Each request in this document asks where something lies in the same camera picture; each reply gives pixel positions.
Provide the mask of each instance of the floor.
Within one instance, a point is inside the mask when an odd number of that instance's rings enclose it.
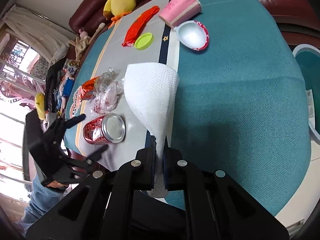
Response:
[[[320,197],[320,145],[311,141],[311,160],[300,187],[276,218],[289,227],[307,220]]]

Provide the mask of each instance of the table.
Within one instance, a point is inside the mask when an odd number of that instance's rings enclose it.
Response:
[[[257,0],[200,0],[202,13],[195,19],[210,35],[204,51],[180,45],[157,17],[144,30],[155,36],[148,49],[122,48],[132,22],[168,1],[149,2],[102,34],[94,46],[103,49],[90,51],[75,88],[109,67],[121,69],[120,79],[129,63],[158,62],[162,39],[169,36],[167,65],[180,77],[167,131],[171,147],[202,170],[225,170],[276,215],[303,180],[311,154],[306,93],[297,62]],[[91,120],[89,106],[82,105],[87,120],[65,138],[68,147],[84,155],[94,150],[82,138],[83,125]],[[124,97],[114,112],[124,117],[127,134],[104,155],[102,164],[110,170],[135,157],[145,146],[147,132]],[[166,201],[184,208],[181,192],[171,192]]]

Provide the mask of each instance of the red snack package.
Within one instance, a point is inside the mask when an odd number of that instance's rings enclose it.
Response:
[[[127,31],[127,35],[125,36],[124,43],[122,43],[122,47],[132,47],[140,36],[141,31],[146,26],[147,22],[158,12],[160,11],[159,6],[153,6],[150,9],[144,11],[138,19],[130,26]]]
[[[80,101],[82,100],[90,100],[93,98],[93,88],[94,88],[94,82],[98,77],[95,77],[93,79],[90,79],[83,83],[81,87],[79,87],[79,93],[80,93]]]

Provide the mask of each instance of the white paper towel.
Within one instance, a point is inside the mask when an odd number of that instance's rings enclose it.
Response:
[[[147,62],[129,64],[124,77],[125,99],[139,121],[156,137],[155,187],[148,194],[163,198],[163,148],[170,111],[174,104],[179,77],[167,65]]]

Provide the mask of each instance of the red soda can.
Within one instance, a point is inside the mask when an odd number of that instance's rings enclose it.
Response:
[[[106,114],[87,123],[83,136],[90,144],[119,143],[125,136],[124,121],[118,114]]]

